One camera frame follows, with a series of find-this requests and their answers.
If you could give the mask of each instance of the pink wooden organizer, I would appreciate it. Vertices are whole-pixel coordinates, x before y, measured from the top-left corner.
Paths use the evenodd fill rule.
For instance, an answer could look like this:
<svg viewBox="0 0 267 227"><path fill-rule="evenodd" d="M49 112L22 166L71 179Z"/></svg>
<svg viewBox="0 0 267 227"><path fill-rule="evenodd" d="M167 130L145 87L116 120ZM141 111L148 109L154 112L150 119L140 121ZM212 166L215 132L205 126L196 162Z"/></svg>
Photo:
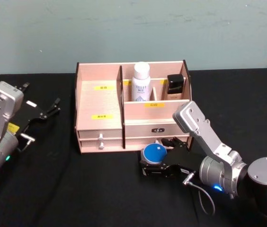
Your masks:
<svg viewBox="0 0 267 227"><path fill-rule="evenodd" d="M131 63L78 63L75 131L81 153L137 151L156 139L178 137L191 145L172 119L178 106L191 100L191 84L184 61L148 62L151 100L131 101ZM166 78L186 77L182 99L163 100ZM152 132L153 129L164 132Z"/></svg>

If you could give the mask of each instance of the black tablecloth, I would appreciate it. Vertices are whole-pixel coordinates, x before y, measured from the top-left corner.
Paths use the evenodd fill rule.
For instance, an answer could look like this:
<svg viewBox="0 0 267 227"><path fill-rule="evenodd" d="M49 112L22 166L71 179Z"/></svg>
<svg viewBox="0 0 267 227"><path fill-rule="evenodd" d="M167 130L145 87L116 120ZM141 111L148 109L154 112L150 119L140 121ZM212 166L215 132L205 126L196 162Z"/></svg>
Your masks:
<svg viewBox="0 0 267 227"><path fill-rule="evenodd" d="M267 69L190 73L193 100L220 139L245 162L267 156ZM210 189L216 215L205 215L196 190L141 176L135 152L81 155L73 136L74 74L1 80L30 82L26 99L46 109L59 97L62 110L30 128L36 142L0 170L0 227L259 226L251 206ZM202 152L196 143L193 151Z"/></svg>

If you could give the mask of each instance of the black bottle cap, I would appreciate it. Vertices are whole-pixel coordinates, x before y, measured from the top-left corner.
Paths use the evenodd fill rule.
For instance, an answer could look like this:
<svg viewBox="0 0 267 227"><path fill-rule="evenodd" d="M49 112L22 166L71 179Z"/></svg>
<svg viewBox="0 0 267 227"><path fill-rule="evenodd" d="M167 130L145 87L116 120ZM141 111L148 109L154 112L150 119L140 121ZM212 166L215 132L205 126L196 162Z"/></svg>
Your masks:
<svg viewBox="0 0 267 227"><path fill-rule="evenodd" d="M182 74L172 74L167 76L167 94L178 94L183 92L184 77Z"/></svg>

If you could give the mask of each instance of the blue lid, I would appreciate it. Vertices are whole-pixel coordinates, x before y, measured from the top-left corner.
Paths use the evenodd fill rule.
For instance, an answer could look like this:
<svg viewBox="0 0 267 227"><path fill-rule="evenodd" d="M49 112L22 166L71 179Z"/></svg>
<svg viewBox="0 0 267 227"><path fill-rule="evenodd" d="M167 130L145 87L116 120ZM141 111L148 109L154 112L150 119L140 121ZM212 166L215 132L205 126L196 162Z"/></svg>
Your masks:
<svg viewBox="0 0 267 227"><path fill-rule="evenodd" d="M167 155L167 150L164 146L158 143L148 144L144 151L144 157L151 163L160 163Z"/></svg>

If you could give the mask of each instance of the drawer knob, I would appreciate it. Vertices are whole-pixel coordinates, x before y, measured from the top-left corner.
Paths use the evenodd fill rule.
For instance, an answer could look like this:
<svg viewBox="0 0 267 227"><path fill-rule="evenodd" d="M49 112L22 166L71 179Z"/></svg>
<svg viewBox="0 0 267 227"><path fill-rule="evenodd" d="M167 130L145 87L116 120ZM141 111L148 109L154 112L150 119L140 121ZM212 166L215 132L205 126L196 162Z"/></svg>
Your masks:
<svg viewBox="0 0 267 227"><path fill-rule="evenodd" d="M103 140L103 134L102 133L100 133L98 140Z"/></svg>
<svg viewBox="0 0 267 227"><path fill-rule="evenodd" d="M100 143L100 146L99 146L99 148L100 148L101 150L103 150L103 149L104 149L104 143L103 143L103 142L101 142L101 143Z"/></svg>

